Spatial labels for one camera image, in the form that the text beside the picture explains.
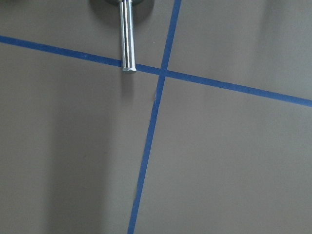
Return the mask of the steel ice scoop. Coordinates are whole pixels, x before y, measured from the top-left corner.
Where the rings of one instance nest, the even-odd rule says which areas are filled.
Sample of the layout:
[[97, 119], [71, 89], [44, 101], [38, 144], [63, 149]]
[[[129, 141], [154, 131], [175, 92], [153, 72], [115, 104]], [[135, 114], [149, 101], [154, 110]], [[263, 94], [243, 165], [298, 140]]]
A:
[[120, 29], [121, 29], [121, 68], [126, 74], [137, 71], [134, 43], [134, 18], [133, 6], [142, 0], [107, 0], [107, 3], [119, 7]]

